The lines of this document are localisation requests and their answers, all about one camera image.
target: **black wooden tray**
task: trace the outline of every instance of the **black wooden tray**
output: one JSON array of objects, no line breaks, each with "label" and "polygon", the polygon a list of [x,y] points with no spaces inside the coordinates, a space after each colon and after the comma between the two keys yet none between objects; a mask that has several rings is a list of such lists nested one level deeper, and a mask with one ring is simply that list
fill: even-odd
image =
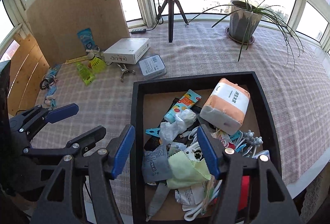
[{"label": "black wooden tray", "polygon": [[[245,85],[248,88],[259,132],[264,142],[263,149],[269,150],[271,161],[277,168],[279,174],[282,175],[281,158],[273,118],[265,94],[254,72],[208,74],[135,82],[132,96],[131,124],[135,127],[136,139],[130,152],[130,184],[134,224],[142,224],[146,222],[145,182],[141,171],[144,147],[143,108],[145,95],[181,91],[186,92],[189,89],[193,91],[214,89],[221,78],[226,78],[230,82],[236,83],[239,86]],[[190,223],[202,224],[208,223],[208,221],[209,217],[202,217],[196,218]],[[150,220],[148,223],[183,224],[187,223],[187,221]]]}]

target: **pink plaid tablecloth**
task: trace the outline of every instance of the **pink plaid tablecloth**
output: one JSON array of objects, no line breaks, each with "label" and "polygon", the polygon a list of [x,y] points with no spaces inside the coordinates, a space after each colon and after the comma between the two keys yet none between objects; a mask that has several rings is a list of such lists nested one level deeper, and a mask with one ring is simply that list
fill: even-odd
[{"label": "pink plaid tablecloth", "polygon": [[[275,123],[283,180],[286,184],[297,180],[330,146],[330,80],[324,68],[307,43],[299,58],[298,49],[292,47],[295,71],[292,56],[285,67],[287,50],[281,33],[263,27],[256,29],[255,43],[237,62],[240,46],[226,36],[228,24],[211,28],[212,24],[197,21],[185,27],[177,22],[173,43],[167,41],[167,24],[134,37],[150,38],[151,48],[144,57],[162,57],[167,70],[163,77],[255,71]],[[105,147],[130,123],[133,82],[143,80],[138,67],[131,67],[137,74],[126,76],[124,83],[119,67],[112,64],[86,87],[74,64],[63,65],[57,76],[57,105],[76,103],[79,113],[46,125],[32,145],[62,148],[68,140],[103,125],[107,134],[96,148]],[[36,104],[42,103],[44,94],[40,91]],[[111,185],[120,212],[131,215],[129,160]]]}]

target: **potted plant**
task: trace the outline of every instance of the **potted plant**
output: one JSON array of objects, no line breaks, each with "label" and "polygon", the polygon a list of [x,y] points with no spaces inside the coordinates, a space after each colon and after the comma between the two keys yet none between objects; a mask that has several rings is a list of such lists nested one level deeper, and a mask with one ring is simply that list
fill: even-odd
[{"label": "potted plant", "polygon": [[299,40],[299,43],[301,44],[302,52],[304,52],[304,47],[303,47],[299,37],[295,33],[295,31],[293,31],[293,29],[291,29],[291,27],[286,22],[284,22],[284,20],[271,9],[271,7],[279,6],[279,5],[261,7],[261,5],[265,1],[266,0],[263,0],[257,7],[253,6],[251,4],[251,2],[249,3],[249,0],[244,0],[244,1],[236,0],[236,1],[231,1],[230,4],[217,5],[212,8],[209,8],[209,9],[203,11],[202,13],[198,14],[197,16],[193,17],[186,24],[186,26],[192,20],[197,18],[199,15],[204,14],[205,12],[207,12],[213,8],[220,7],[220,6],[230,6],[231,7],[230,13],[226,14],[224,17],[222,17],[220,20],[218,20],[212,26],[212,28],[214,26],[216,26],[219,22],[223,21],[226,17],[230,16],[229,35],[233,39],[235,39],[241,43],[241,47],[240,47],[240,54],[241,54],[243,46],[246,45],[246,50],[248,49],[249,44],[250,44],[249,41],[250,41],[252,34],[254,33],[255,29],[257,28],[262,17],[265,17],[265,18],[269,19],[270,22],[276,24],[276,26],[281,31],[281,33],[284,37],[284,41],[285,41],[287,52],[288,52],[288,60],[286,62],[286,65],[289,62],[289,48],[290,48],[292,56],[293,56],[293,63],[294,63],[294,68],[295,68],[296,64],[295,64],[294,55],[293,55],[293,51],[291,48],[291,44],[289,42],[288,35],[290,35],[293,38],[294,42],[296,43],[296,45],[298,47],[298,51],[299,51],[298,57],[300,56],[300,48],[299,48],[296,38]]}]

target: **yellow cleaning cloth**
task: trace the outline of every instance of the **yellow cleaning cloth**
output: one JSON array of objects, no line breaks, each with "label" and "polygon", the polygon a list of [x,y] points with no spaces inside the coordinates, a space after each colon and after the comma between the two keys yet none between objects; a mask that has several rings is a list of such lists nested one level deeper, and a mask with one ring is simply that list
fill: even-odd
[{"label": "yellow cleaning cloth", "polygon": [[190,187],[211,179],[205,159],[191,161],[184,152],[180,151],[172,155],[168,162],[173,173],[173,177],[166,180],[169,189]]}]

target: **wooden board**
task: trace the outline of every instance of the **wooden board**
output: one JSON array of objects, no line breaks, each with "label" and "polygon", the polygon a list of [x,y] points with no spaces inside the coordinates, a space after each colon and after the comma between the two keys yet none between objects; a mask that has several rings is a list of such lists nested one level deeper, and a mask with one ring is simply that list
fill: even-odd
[{"label": "wooden board", "polygon": [[29,34],[25,39],[22,39],[20,35],[16,34],[14,36],[14,40],[19,44],[19,48],[16,50],[15,54],[11,59],[10,73],[9,73],[10,86],[12,85],[26,57],[37,43],[36,39],[31,34]]},{"label": "wooden board", "polygon": [[33,73],[34,68],[37,66],[42,57],[42,52],[37,44],[34,45],[32,50],[26,57],[22,67],[14,79],[12,88],[8,96],[8,112],[15,115],[19,110],[19,104],[24,94],[28,81]]},{"label": "wooden board", "polygon": [[38,93],[40,91],[40,82],[48,69],[49,65],[45,60],[45,57],[42,56],[33,74],[31,75],[28,85],[26,86],[19,109],[29,109],[34,107]]},{"label": "wooden board", "polygon": [[90,28],[101,49],[130,37],[120,0],[35,0],[26,15],[50,66],[86,54],[80,30]]}]

